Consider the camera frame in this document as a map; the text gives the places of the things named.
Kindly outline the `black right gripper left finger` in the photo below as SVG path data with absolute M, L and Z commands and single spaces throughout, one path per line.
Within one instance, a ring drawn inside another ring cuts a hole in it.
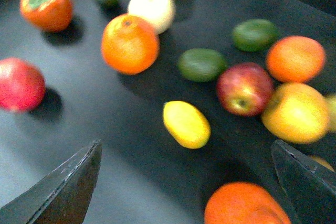
M 1 208 L 1 223 L 83 223 L 98 180 L 100 140 Z

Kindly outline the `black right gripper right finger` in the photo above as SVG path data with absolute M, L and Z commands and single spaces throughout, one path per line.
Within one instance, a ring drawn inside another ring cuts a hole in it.
M 281 187 L 301 223 L 335 223 L 335 172 L 282 140 L 271 146 Z

